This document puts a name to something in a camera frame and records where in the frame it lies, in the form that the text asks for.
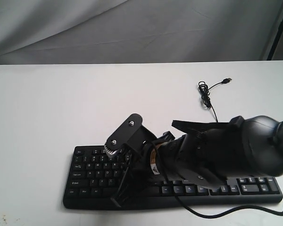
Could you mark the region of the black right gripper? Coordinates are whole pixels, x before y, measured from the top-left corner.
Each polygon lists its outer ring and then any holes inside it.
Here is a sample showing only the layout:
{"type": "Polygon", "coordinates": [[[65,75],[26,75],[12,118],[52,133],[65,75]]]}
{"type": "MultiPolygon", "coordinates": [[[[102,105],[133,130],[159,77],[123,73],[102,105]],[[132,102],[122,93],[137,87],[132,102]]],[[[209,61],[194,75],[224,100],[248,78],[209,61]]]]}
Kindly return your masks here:
{"type": "Polygon", "coordinates": [[[184,180],[180,165],[180,150],[185,135],[175,138],[169,131],[156,137],[149,131],[137,131],[126,139],[129,163],[117,191],[111,196],[116,207],[123,207],[129,200],[156,181],[184,180]]]}

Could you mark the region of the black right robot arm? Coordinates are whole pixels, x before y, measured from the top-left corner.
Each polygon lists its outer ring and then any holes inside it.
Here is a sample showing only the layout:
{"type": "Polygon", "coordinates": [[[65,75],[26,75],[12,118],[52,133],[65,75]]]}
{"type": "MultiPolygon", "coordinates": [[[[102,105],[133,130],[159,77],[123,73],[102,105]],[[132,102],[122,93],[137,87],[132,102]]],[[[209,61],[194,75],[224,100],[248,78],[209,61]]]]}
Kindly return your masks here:
{"type": "Polygon", "coordinates": [[[133,113],[107,139],[109,158],[129,156],[125,175],[111,196],[116,206],[158,180],[188,180],[211,189],[228,178],[283,174],[283,121],[237,116],[229,122],[174,120],[172,126],[183,135],[175,138],[165,132],[157,137],[133,113]]]}

